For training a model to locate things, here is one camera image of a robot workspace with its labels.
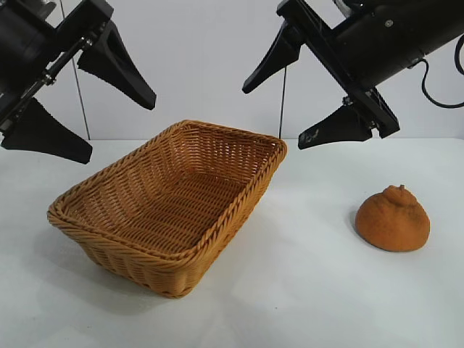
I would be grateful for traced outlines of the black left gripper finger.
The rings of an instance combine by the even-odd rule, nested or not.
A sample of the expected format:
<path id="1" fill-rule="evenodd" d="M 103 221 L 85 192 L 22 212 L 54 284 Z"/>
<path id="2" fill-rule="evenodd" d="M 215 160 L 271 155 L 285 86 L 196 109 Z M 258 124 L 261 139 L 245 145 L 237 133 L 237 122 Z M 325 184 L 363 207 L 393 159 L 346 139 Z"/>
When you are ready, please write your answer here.
<path id="1" fill-rule="evenodd" d="M 37 99 L 31 99 L 20 117 L 4 134 L 7 150 L 40 152 L 81 164 L 90 161 L 93 148 L 58 122 Z"/>
<path id="2" fill-rule="evenodd" d="M 78 60 L 78 68 L 105 81 L 141 107 L 155 108 L 157 95 L 133 63 L 116 24 L 109 21 Z"/>

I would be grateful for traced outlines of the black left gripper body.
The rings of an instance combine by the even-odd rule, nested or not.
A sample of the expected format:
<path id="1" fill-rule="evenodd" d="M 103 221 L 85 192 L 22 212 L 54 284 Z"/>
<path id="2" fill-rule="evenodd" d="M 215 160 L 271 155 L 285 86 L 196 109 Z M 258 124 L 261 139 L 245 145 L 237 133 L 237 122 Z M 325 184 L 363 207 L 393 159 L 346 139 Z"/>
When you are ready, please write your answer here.
<path id="1" fill-rule="evenodd" d="M 36 100 L 78 53 L 82 70 L 115 84 L 115 56 L 108 48 L 114 28 L 107 1 L 81 1 L 58 26 L 46 17 L 54 1 L 1 2 L 1 134 L 72 136 Z"/>

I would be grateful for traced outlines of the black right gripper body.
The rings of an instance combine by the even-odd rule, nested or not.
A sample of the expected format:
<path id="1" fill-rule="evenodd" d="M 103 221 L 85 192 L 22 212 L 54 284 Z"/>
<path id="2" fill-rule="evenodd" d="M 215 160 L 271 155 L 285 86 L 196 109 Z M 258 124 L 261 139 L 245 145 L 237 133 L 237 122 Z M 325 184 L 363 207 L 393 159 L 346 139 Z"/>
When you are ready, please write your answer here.
<path id="1" fill-rule="evenodd" d="M 342 106 L 354 107 L 365 124 L 371 130 L 377 129 L 382 138 L 399 131 L 399 121 L 377 85 L 424 56 L 392 10 L 387 5 L 364 8 L 329 28 L 305 1 L 282 1 L 277 9 L 345 90 Z"/>

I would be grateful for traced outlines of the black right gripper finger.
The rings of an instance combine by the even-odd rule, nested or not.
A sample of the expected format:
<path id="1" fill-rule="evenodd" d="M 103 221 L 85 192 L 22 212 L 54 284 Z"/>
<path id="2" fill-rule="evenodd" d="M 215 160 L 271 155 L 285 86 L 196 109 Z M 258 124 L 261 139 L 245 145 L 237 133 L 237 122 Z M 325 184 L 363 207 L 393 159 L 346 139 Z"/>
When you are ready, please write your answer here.
<path id="1" fill-rule="evenodd" d="M 364 142 L 372 137 L 372 130 L 358 115 L 357 110 L 352 106 L 341 106 L 327 118 L 302 132 L 298 138 L 298 148 L 308 149 L 346 141 Z"/>
<path id="2" fill-rule="evenodd" d="M 296 62 L 302 47 L 302 35 L 286 20 L 283 21 L 277 36 L 262 61 L 244 81 L 242 91 L 251 93 L 269 77 Z"/>

